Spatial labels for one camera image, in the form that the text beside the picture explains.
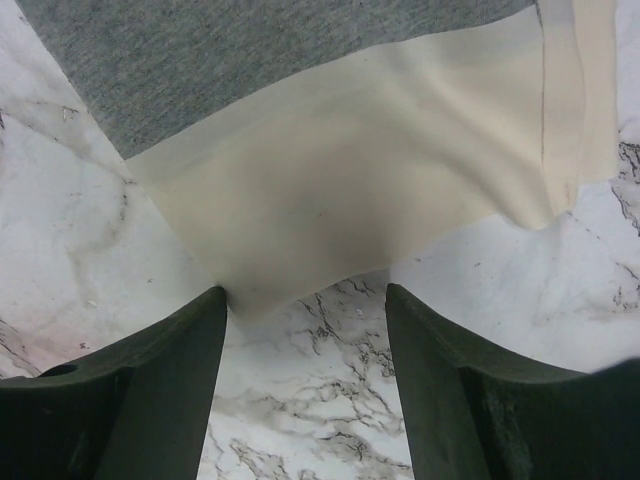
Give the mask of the grey cream underwear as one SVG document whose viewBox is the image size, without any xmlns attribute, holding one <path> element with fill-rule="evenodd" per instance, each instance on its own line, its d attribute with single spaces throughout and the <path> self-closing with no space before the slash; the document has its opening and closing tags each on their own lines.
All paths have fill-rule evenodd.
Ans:
<svg viewBox="0 0 640 480">
<path fill-rule="evenodd" d="M 617 172 L 612 1 L 24 1 L 234 314 Z"/>
</svg>

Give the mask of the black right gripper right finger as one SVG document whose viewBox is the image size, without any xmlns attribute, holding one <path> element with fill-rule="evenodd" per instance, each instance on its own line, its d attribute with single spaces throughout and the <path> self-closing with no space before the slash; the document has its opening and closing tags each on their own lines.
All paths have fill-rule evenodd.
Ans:
<svg viewBox="0 0 640 480">
<path fill-rule="evenodd" d="M 587 374 L 507 350 L 404 287 L 390 348 L 418 479 L 635 479 L 639 362 Z"/>
</svg>

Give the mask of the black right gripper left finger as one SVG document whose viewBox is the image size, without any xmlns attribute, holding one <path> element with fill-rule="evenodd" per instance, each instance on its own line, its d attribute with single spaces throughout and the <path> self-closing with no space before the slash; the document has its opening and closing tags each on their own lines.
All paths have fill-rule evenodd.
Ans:
<svg viewBox="0 0 640 480">
<path fill-rule="evenodd" d="M 2 478 L 196 478 L 226 325 L 213 287 L 100 350 L 2 380 Z"/>
</svg>

